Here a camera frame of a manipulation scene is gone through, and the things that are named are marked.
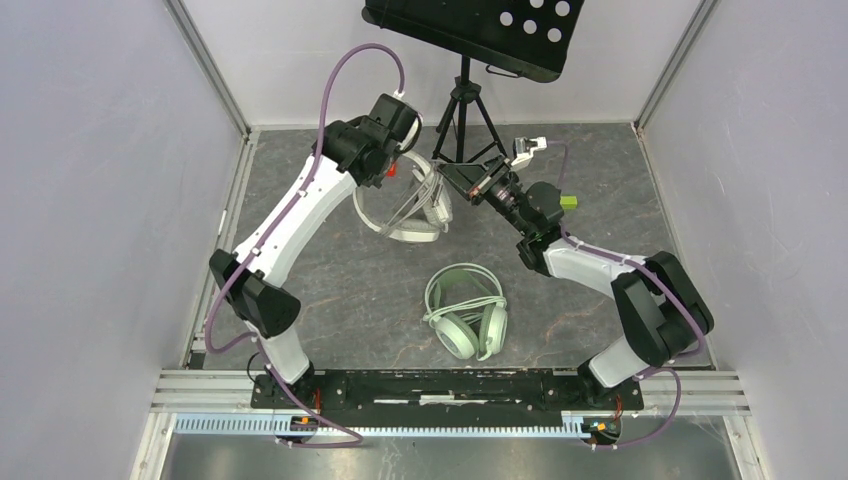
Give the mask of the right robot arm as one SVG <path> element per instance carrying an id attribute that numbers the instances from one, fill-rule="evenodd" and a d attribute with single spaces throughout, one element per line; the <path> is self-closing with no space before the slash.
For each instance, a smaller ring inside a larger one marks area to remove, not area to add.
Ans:
<path id="1" fill-rule="evenodd" d="M 438 171 L 469 203 L 489 204 L 521 233 L 517 249 L 528 269 L 614 300 L 623 335 L 579 367 L 577 392 L 585 405 L 602 408 L 624 381 L 705 348 L 714 319 L 674 254 L 626 255 L 569 234 L 561 190 L 548 182 L 523 187 L 503 157 L 445 163 Z"/>

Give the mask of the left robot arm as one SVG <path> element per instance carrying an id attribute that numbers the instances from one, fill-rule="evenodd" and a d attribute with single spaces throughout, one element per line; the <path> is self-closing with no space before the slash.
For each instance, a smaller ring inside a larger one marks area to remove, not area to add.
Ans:
<path id="1" fill-rule="evenodd" d="M 209 259 L 219 294 L 207 322 L 222 304 L 232 308 L 247 326 L 245 338 L 257 342 L 276 372 L 275 392 L 290 407 L 312 399 L 314 381 L 294 327 L 301 303 L 283 285 L 327 217 L 358 187 L 379 186 L 420 128 L 419 112 L 388 94 L 368 114 L 326 125 L 295 183 L 258 229 L 234 251 L 218 249 Z"/>

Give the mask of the white grey headphones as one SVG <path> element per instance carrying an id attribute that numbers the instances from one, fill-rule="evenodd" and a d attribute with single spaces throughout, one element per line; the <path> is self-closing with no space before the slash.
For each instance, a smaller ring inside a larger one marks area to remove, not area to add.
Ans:
<path id="1" fill-rule="evenodd" d="M 379 235 L 402 243 L 432 243 L 447 233 L 453 220 L 450 195 L 443 177 L 432 161 L 414 151 L 402 158 L 412 164 L 411 193 L 394 207 L 391 217 L 375 221 L 364 208 L 364 187 L 353 194 L 353 205 L 360 220 Z"/>

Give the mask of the green headphones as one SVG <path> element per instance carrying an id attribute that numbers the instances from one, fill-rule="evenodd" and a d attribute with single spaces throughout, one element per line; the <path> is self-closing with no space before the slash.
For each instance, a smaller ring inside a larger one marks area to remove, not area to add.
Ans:
<path id="1" fill-rule="evenodd" d="M 448 305 L 449 288 L 468 284 L 481 295 Z M 424 291 L 427 324 L 448 352 L 457 359 L 485 361 L 499 354 L 508 326 L 507 299 L 498 278 L 474 263 L 455 263 L 438 270 Z"/>

